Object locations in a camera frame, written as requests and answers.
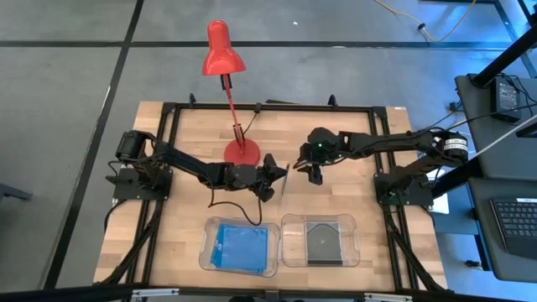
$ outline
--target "wooden tabletop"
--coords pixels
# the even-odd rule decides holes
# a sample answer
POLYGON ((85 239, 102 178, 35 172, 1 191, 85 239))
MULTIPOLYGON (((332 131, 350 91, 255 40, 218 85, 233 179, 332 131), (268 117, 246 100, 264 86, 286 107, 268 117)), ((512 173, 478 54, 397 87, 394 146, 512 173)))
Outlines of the wooden tabletop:
MULTIPOLYGON (((156 133, 162 104, 141 102, 134 129, 156 133)), ((409 130, 405 108, 388 107, 387 111, 391 133, 409 130)), ((253 114, 237 111, 243 124, 248 124, 253 114)), ((258 143, 262 158, 271 153, 277 164, 284 167, 294 163, 300 145, 315 127, 325 127, 334 133, 343 130, 370 132, 368 115, 360 112, 261 111, 248 130, 248 137, 258 143)), ((379 119, 377 129, 382 132, 379 119)), ((223 149, 232 139, 229 111, 181 110, 175 141, 175 147, 181 151, 206 162, 220 162, 223 161, 223 149)), ((395 158, 397 164, 406 165, 416 160, 416 152, 398 152, 395 158)), ((388 167, 385 154, 383 166, 388 167)), ((291 170, 283 194, 277 193, 263 204, 263 222, 280 225, 282 217, 289 213, 350 214, 357 223, 360 263, 354 268, 289 268, 280 259, 278 272, 272 278, 264 278, 206 271, 200 267, 198 257, 207 219, 211 216, 242 218, 242 213, 233 206, 208 209, 211 191, 197 178, 176 170, 169 200, 164 203, 150 283, 202 288, 393 290, 385 225, 373 186, 375 171, 373 156, 347 160, 322 168, 324 184, 319 186, 309 183, 306 174, 291 170)), ((281 192, 281 183, 274 184, 276 192, 281 192)), ((217 190, 215 195, 215 201, 234 201, 244 207, 252 220, 258 219, 257 199, 252 192, 217 190)), ((141 201, 131 200, 112 213, 96 268, 96 281, 107 277, 131 247, 140 205, 141 201)), ((436 282, 446 286, 430 216, 418 206, 406 206, 405 210, 414 253, 436 282)), ((144 250, 141 255, 136 280, 141 279, 144 250)), ((403 283, 408 287, 404 256, 400 251, 399 262, 403 283)))

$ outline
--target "lamp shade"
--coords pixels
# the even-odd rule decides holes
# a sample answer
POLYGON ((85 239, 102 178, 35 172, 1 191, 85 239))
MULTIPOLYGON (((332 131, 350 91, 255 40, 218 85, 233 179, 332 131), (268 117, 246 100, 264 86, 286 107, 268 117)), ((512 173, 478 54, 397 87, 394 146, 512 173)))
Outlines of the lamp shade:
POLYGON ((204 76, 227 75, 245 71, 241 56, 232 49, 227 25, 220 20, 211 21, 207 27, 209 54, 203 62, 204 76))

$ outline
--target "red desk lamp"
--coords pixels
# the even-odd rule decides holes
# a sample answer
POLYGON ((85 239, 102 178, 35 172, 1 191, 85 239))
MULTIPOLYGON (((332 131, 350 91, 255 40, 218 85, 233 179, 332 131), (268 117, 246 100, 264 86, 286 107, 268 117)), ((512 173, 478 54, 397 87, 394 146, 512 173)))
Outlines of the red desk lamp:
POLYGON ((230 163, 257 165, 260 158, 258 145, 244 137, 241 124, 237 120, 232 99, 232 80, 229 74, 245 71, 246 66, 241 57, 232 49, 227 25, 220 20, 211 21, 207 27, 209 35, 209 54, 203 62, 204 76, 220 76, 222 89, 226 91, 229 107, 233 116, 235 140, 224 150, 224 160, 230 163))

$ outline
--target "clear plastic container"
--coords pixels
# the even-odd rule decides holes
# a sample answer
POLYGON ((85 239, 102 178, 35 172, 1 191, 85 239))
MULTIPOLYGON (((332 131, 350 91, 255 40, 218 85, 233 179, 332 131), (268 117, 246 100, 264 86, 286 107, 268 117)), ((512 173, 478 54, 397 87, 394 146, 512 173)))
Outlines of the clear plastic container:
POLYGON ((205 224, 200 266, 207 270, 272 277, 278 270, 279 227, 211 217, 205 224))
POLYGON ((282 258, 289 267, 355 267, 360 262, 357 227, 348 214, 282 219, 282 258))

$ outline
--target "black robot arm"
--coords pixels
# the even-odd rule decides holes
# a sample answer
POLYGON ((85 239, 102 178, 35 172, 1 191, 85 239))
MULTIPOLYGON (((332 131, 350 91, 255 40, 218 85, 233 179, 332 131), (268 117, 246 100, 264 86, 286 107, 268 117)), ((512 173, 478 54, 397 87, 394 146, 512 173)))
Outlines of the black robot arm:
MULTIPOLYGON (((165 188, 169 183, 169 167, 175 167, 192 174, 211 189, 250 190, 260 200, 267 201, 274 194, 271 185, 274 181, 286 176, 287 170, 279 168, 271 154, 263 160, 263 166, 254 167, 247 164, 204 163, 199 159, 173 148, 169 143, 157 141, 151 133, 128 131, 123 134, 117 147, 116 158, 123 164, 131 164, 135 170, 131 182, 137 181, 138 187, 158 192, 169 191, 165 188), (154 155, 147 156, 144 152, 146 142, 154 147, 154 155)), ((108 176, 113 184, 124 184, 125 176, 121 171, 118 176, 108 176)))
POLYGON ((422 130, 372 137, 366 133, 339 132, 315 128, 308 143, 300 147, 294 168, 306 172, 311 183, 321 185, 321 166, 338 164, 345 159, 363 159, 372 154, 418 150, 424 157, 406 167, 390 170, 384 181, 385 192, 404 190, 412 179, 441 166, 457 167, 467 162, 467 140, 459 133, 422 130))

